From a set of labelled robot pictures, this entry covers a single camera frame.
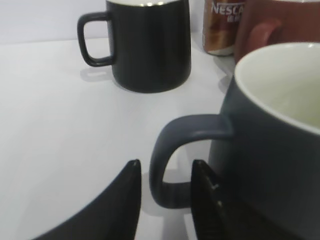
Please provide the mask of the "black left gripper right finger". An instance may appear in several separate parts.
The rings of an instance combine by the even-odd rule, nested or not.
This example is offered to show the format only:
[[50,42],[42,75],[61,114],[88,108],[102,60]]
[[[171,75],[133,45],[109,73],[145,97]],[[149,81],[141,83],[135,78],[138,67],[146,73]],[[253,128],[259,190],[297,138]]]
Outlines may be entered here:
[[209,165],[200,159],[192,163],[191,213],[199,240],[230,240],[220,202],[220,180]]

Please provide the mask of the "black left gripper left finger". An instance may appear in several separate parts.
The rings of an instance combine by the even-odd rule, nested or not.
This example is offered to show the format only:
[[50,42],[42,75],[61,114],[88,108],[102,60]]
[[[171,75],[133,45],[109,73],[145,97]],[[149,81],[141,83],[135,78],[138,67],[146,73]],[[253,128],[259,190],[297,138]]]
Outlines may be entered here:
[[80,212],[39,240],[133,240],[141,210],[142,174],[130,160],[112,183]]

